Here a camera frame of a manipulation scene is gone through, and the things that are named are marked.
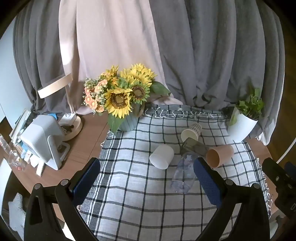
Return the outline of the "artificial sunflower bouquet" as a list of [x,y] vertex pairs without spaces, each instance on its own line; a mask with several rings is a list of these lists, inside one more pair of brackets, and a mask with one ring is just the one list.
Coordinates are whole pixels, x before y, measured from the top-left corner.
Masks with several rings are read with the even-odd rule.
[[94,114],[108,114],[107,123],[112,133],[119,130],[125,117],[132,112],[132,104],[140,104],[142,115],[149,98],[168,97],[171,92],[155,80],[157,76],[142,63],[118,72],[118,66],[102,72],[96,79],[86,78],[84,83],[83,104]]

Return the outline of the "grey curtain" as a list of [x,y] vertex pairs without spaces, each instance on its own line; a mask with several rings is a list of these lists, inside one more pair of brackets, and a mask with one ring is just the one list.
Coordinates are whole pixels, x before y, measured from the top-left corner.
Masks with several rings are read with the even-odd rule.
[[[30,1],[14,25],[16,68],[38,113],[74,111],[59,40],[61,1]],[[285,76],[280,20],[263,1],[183,1],[178,54],[166,65],[184,105],[220,110],[259,88],[262,116],[250,133],[263,144],[276,126]]]

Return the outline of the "dark green glass cup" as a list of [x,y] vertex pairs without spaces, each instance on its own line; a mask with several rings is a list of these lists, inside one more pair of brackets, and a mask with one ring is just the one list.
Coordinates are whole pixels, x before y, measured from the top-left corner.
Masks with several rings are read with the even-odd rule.
[[206,157],[206,154],[209,150],[209,147],[192,139],[192,138],[187,138],[181,148],[180,148],[180,155],[183,155],[187,152],[193,152],[198,154],[201,157]]

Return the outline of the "orange paper cup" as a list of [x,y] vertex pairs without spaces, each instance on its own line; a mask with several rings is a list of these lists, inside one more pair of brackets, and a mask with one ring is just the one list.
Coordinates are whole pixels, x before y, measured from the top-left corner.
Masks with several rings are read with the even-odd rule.
[[210,148],[206,154],[206,162],[211,168],[217,168],[230,161],[234,156],[231,145],[222,145]]

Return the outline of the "houndstooth patterned paper cup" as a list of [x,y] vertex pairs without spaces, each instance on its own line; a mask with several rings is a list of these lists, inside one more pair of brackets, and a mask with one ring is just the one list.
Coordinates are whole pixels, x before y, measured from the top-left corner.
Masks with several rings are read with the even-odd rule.
[[188,138],[192,138],[198,141],[202,132],[202,126],[199,123],[192,124],[189,128],[185,129],[181,133],[181,140],[185,142]]

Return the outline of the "green potted plant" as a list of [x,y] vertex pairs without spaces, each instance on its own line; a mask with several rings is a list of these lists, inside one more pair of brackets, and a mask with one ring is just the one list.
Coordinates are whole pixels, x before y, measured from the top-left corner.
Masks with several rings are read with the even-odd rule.
[[264,107],[264,102],[260,97],[260,94],[260,89],[254,88],[245,100],[240,100],[236,103],[230,118],[229,126],[234,125],[238,121],[237,116],[240,114],[253,121],[258,121],[260,119]]

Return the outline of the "light blue ribbed vase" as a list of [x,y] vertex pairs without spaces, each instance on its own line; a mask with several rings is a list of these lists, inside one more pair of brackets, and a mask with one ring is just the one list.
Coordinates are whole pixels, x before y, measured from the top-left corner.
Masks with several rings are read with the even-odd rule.
[[122,132],[130,132],[136,129],[140,113],[140,104],[132,104],[132,112],[129,113],[119,127]]

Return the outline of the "beige pink curtain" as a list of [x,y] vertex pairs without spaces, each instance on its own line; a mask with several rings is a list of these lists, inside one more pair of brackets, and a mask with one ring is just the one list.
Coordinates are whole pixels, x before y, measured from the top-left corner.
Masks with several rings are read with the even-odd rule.
[[166,65],[178,54],[183,1],[61,1],[59,40],[66,74],[73,76],[69,102],[77,114],[89,114],[82,101],[86,78],[118,65],[143,63],[167,87],[168,97],[152,96],[154,104],[184,104],[181,85]]

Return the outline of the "clear plastic packet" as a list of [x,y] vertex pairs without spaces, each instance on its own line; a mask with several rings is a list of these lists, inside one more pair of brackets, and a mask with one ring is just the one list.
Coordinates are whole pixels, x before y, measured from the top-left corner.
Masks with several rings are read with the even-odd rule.
[[1,135],[0,144],[4,152],[8,155],[8,163],[14,166],[17,170],[23,171],[26,167],[25,161],[23,161],[16,150],[12,150],[4,137]]

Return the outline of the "white paper cup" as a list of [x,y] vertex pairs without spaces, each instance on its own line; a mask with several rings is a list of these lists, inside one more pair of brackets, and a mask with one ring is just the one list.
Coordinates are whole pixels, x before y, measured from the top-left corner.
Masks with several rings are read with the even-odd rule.
[[174,158],[173,148],[163,144],[158,146],[150,155],[149,161],[158,169],[165,170]]

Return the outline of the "checkered grey white tablecloth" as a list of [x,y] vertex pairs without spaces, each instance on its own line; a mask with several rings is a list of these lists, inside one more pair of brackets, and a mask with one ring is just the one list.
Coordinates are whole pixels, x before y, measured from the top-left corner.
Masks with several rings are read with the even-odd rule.
[[[231,145],[234,156],[217,171],[235,184],[269,190],[259,161],[247,142],[229,138],[226,117],[219,111],[187,105],[146,106],[135,130],[108,133],[99,155],[100,173],[80,214],[99,240],[195,240],[216,211],[198,181],[185,195],[173,192],[171,179],[180,160],[181,133],[202,126],[199,141],[208,147]],[[150,161],[166,144],[175,153],[167,169]]]

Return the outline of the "white desk fan device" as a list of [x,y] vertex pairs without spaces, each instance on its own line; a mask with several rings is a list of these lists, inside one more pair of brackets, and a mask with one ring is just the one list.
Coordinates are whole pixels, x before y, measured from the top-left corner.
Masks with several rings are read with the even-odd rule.
[[20,139],[34,155],[56,171],[70,150],[70,145],[63,142],[62,128],[50,115],[37,116],[20,135]]

